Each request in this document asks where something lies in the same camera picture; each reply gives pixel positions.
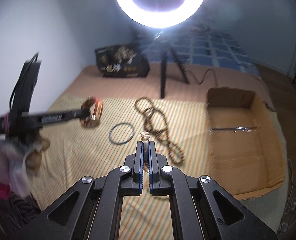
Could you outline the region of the left hand white glove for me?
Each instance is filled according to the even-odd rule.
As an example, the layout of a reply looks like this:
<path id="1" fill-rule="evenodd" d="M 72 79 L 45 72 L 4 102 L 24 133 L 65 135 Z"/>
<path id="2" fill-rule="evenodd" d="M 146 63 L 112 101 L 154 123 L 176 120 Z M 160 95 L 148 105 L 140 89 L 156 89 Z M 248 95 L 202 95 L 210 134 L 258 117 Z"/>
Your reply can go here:
<path id="1" fill-rule="evenodd" d="M 51 145 L 47 138 L 37 134 L 27 145 L 17 139 L 0 139 L 0 200 L 13 192 L 21 198 L 31 193 L 33 177 L 41 167 L 42 154 Z"/>

